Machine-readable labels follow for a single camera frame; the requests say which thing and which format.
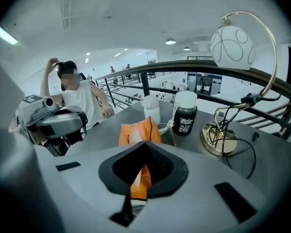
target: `white lamp shade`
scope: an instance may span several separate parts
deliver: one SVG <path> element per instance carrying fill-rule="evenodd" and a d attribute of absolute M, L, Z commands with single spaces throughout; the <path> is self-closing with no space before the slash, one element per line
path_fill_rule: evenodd
<path fill-rule="evenodd" d="M 218 67 L 249 70 L 256 56 L 251 38 L 236 26 L 219 28 L 212 36 L 210 50 Z"/>

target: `white bottle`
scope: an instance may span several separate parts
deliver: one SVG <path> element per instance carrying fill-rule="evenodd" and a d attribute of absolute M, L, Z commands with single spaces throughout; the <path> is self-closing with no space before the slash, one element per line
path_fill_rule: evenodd
<path fill-rule="evenodd" d="M 145 109 L 146 118 L 152 117 L 156 124 L 161 122 L 160 106 L 157 97 L 148 95 L 143 99 L 143 101 L 141 101 L 141 105 Z"/>

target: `gray table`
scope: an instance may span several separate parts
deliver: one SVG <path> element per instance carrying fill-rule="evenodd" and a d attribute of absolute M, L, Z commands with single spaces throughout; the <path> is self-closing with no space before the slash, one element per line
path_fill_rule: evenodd
<path fill-rule="evenodd" d="M 168 122 L 172 116 L 173 104 L 160 101 L 160 109 L 161 121 Z M 116 147 L 121 124 L 133 124 L 144 119 L 143 107 L 138 102 L 89 130 L 87 137 L 82 142 L 71 146 L 67 155 Z M 200 140 L 200 131 L 203 125 L 212 120 L 212 114 L 198 111 L 191 133 L 188 136 L 175 135 L 176 143 L 179 148 L 202 153 L 224 162 L 222 157 L 208 152 Z M 260 137 L 253 144 L 257 155 L 257 165 L 250 181 L 268 199 L 281 199 L 291 184 L 291 143 L 238 122 L 231 122 L 230 127 L 236 132 L 238 138 L 243 138 L 249 142 L 254 132 L 260 134 Z M 239 141 L 236 150 L 245 147 L 246 144 Z M 244 153 L 230 157 L 229 161 L 236 172 L 247 176 L 254 159 L 252 151 L 248 149 Z"/>

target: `black hair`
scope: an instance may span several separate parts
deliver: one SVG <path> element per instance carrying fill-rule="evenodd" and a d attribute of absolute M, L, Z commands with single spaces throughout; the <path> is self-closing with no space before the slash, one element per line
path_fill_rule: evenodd
<path fill-rule="evenodd" d="M 74 73 L 74 70 L 78 70 L 78 68 L 72 60 L 68 60 L 66 62 L 58 62 L 57 75 L 59 78 L 61 78 L 63 74 Z"/>

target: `railing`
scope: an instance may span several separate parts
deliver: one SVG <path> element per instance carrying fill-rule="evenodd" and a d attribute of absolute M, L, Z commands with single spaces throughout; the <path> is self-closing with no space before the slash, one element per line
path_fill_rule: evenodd
<path fill-rule="evenodd" d="M 246 85 L 246 86 L 250 86 L 250 85 L 252 85 L 252 82 L 248 82 L 248 81 L 246 81 L 246 80 L 241 80 L 241 79 L 237 79 L 238 81 L 240 81 L 240 82 L 242 82 L 244 85 Z"/>
<path fill-rule="evenodd" d="M 175 72 L 175 71 L 181 71 L 181 72 L 203 72 L 203 73 L 212 73 L 212 74 L 218 74 L 218 75 L 226 75 L 230 77 L 234 77 L 240 80 L 245 80 L 247 82 L 253 82 L 255 84 L 259 84 L 262 86 L 265 86 L 271 75 L 268 73 L 265 73 L 263 71 L 257 70 L 255 68 L 251 68 L 249 71 L 245 70 L 237 70 L 237 69 L 230 69 L 230 68 L 219 68 L 214 61 L 212 60 L 188 60 L 188 61 L 172 61 L 172 62 L 162 62 L 162 63 L 154 63 L 149 64 L 145 66 L 140 67 L 134 67 L 130 69 L 125 69 L 116 73 L 112 73 L 103 77 L 98 78 L 97 80 L 103 80 L 100 83 L 97 83 L 106 93 L 107 96 L 110 98 L 110 102 L 113 103 L 114 106 L 118 106 L 114 100 L 119 101 L 127 106 L 130 106 L 129 103 L 124 102 L 120 99 L 116 99 L 112 96 L 112 94 L 121 95 L 123 97 L 129 98 L 132 101 L 133 100 L 140 100 L 139 98 L 132 97 L 129 95 L 120 94 L 117 92 L 114 92 L 115 89 L 121 89 L 121 88 L 136 88 L 141 89 L 144 92 L 144 96 L 147 96 L 150 94 L 150 91 L 159 91 L 159 92 L 165 92 L 165 93 L 171 93 L 176 94 L 177 90 L 172 89 L 165 89 L 165 88 L 157 88 L 157 87 L 149 87 L 148 80 L 151 79 L 149 76 L 152 76 L 153 78 L 157 77 L 158 71 L 165 75 L 168 72 Z M 122 80 L 122 84 L 114 83 L 113 80 L 115 79 L 121 79 L 124 76 L 128 75 L 135 75 L 137 78 L 135 80 L 138 80 L 137 83 L 141 83 L 141 85 L 135 85 L 133 86 L 132 83 L 125 84 L 125 80 Z M 290 102 L 287 104 L 284 104 L 280 107 L 277 107 L 271 111 L 264 112 L 252 107 L 246 108 L 245 111 L 250 112 L 252 114 L 255 114 L 255 116 L 245 118 L 242 120 L 239 120 L 239 122 L 245 122 L 253 119 L 259 119 L 259 117 L 262 117 L 263 119 L 259 119 L 258 121 L 248 123 L 247 125 L 253 126 L 256 124 L 260 124 L 263 122 L 268 122 L 267 124 L 264 124 L 263 126 L 259 125 L 257 128 L 263 128 L 267 127 L 273 124 L 279 124 L 282 127 L 282 138 L 288 139 L 288 137 L 291 134 L 291 121 L 289 122 L 289 119 L 291 117 L 291 85 L 287 82 L 280 80 L 276 78 L 272 90 L 275 92 L 280 92 L 282 96 L 287 97 Z M 204 94 L 199 94 L 198 99 L 212 101 L 220 104 L 224 104 L 227 106 L 233 105 L 235 102 L 228 101 L 222 98 L 218 98 L 215 96 L 209 96 Z M 272 115 L 272 113 L 275 113 L 281 109 L 285 109 L 286 111 L 277 113 L 275 115 Z"/>

